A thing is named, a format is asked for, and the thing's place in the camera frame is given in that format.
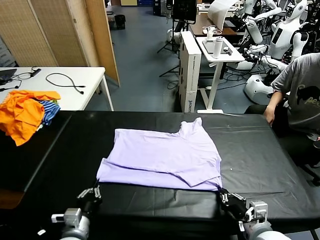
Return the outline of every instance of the person's hand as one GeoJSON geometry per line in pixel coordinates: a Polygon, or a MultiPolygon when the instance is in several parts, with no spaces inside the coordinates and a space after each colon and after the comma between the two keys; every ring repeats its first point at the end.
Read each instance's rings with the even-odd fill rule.
{"type": "Polygon", "coordinates": [[[268,105],[268,106],[266,107],[263,115],[265,116],[266,121],[268,122],[268,124],[271,126],[272,123],[273,123],[274,120],[275,120],[275,108],[268,105]]]}

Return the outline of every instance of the trash bin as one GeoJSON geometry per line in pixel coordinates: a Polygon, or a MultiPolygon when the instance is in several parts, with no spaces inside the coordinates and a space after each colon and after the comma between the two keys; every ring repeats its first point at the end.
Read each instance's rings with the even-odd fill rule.
{"type": "Polygon", "coordinates": [[[126,16],[125,15],[115,15],[114,16],[115,24],[117,29],[126,28],[126,16]]]}

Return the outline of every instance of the black pants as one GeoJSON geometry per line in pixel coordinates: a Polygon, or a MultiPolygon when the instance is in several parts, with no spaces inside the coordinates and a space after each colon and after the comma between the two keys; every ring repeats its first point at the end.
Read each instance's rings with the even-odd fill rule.
{"type": "MultiPolygon", "coordinates": [[[[245,114],[264,114],[267,105],[252,105],[245,114]]],[[[317,151],[305,133],[292,130],[288,124],[288,109],[279,104],[274,111],[272,129],[277,135],[281,146],[288,152],[297,165],[315,165],[319,162],[317,151]]]]}

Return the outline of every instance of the laptop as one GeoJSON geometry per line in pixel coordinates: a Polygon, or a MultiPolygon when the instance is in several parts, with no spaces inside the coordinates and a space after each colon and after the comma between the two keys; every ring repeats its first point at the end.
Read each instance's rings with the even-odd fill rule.
{"type": "Polygon", "coordinates": [[[8,80],[16,73],[17,69],[8,69],[0,71],[0,85],[5,85],[8,80]]]}

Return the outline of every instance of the white paper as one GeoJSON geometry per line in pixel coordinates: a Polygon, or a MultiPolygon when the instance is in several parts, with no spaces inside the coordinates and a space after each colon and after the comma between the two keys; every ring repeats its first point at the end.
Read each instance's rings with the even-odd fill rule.
{"type": "Polygon", "coordinates": [[[208,10],[208,17],[219,30],[224,29],[224,22],[229,8],[238,0],[214,0],[208,10]]]}

